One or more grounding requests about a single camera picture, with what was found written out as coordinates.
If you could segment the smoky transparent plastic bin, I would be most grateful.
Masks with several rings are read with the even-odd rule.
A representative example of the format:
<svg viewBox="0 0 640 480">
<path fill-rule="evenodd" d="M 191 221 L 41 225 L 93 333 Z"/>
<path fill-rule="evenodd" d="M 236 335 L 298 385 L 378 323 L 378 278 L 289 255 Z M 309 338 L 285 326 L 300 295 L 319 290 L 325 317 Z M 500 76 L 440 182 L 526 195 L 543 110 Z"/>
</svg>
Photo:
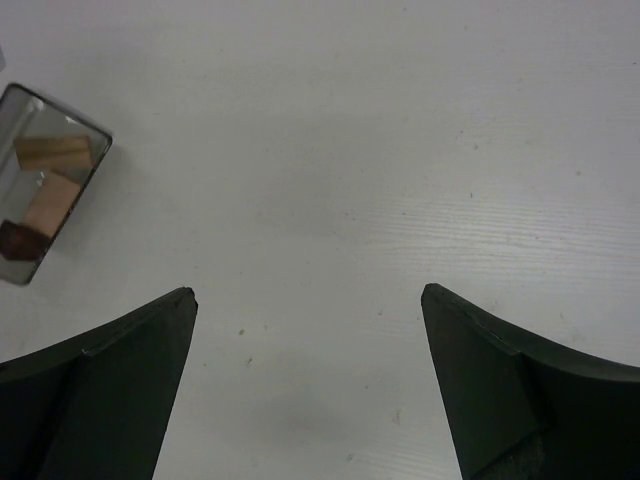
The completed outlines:
<svg viewBox="0 0 640 480">
<path fill-rule="evenodd" d="M 25 225 L 24 219 L 29 204 L 43 181 L 19 175 L 7 164 L 13 140 L 18 137 L 62 135 L 87 135 L 90 138 L 95 160 L 94 170 L 82 181 L 74 181 L 81 186 L 80 193 L 61 228 L 50 238 L 49 247 L 40 260 L 8 261 L 1 255 L 1 279 L 8 283 L 24 286 L 31 282 L 111 148 L 113 136 L 86 115 L 50 97 L 18 83 L 11 83 L 6 87 L 1 96 L 1 223 L 9 220 Z"/>
</svg>

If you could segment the plain light wood block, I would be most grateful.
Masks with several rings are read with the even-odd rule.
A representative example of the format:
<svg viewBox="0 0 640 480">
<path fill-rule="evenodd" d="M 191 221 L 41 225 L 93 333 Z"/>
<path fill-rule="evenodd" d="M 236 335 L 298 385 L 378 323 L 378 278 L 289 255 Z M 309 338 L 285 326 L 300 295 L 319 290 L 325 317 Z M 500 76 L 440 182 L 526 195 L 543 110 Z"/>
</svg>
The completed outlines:
<svg viewBox="0 0 640 480">
<path fill-rule="evenodd" d="M 31 200 L 24 224 L 53 238 L 65 221 L 81 186 L 56 172 L 48 173 Z"/>
</svg>

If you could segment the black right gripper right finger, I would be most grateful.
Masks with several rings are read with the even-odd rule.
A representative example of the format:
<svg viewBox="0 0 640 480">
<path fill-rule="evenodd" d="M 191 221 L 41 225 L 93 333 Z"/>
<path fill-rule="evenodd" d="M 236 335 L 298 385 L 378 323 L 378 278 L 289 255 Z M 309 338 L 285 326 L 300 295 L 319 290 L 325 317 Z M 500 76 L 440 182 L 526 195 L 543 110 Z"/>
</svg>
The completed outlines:
<svg viewBox="0 0 640 480">
<path fill-rule="evenodd" d="M 421 296 L 465 479 L 636 479 L 639 370 L 506 322 L 439 284 Z"/>
</svg>

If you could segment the striped light wood block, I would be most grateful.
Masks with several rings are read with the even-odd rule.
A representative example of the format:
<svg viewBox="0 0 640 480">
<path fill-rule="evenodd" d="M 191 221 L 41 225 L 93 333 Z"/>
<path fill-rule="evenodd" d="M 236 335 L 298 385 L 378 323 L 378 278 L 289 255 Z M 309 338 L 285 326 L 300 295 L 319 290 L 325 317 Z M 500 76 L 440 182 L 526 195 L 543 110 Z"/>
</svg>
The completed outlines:
<svg viewBox="0 0 640 480">
<path fill-rule="evenodd" d="M 50 173 L 82 181 L 94 170 L 95 160 L 87 135 L 30 136 L 13 140 L 7 164 L 37 181 Z"/>
</svg>

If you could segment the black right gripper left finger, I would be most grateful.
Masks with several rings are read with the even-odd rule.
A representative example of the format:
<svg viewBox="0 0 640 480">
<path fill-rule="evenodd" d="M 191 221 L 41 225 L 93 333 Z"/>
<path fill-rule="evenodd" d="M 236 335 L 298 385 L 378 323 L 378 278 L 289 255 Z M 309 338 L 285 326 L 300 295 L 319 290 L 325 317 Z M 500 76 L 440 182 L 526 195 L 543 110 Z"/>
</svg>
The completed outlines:
<svg viewBox="0 0 640 480">
<path fill-rule="evenodd" d="M 181 287 L 2 363 L 2 478 L 152 478 L 196 315 Z"/>
</svg>

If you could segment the dark red wood block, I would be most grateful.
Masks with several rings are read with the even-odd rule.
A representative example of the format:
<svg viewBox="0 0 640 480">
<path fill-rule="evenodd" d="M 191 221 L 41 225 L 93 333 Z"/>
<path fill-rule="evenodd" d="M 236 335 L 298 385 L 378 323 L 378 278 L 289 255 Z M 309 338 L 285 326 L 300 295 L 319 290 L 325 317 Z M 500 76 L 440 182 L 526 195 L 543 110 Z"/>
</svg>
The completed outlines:
<svg viewBox="0 0 640 480">
<path fill-rule="evenodd" d="M 1 223 L 1 255 L 8 261 L 40 260 L 46 253 L 50 238 L 32 228 L 9 220 Z"/>
</svg>

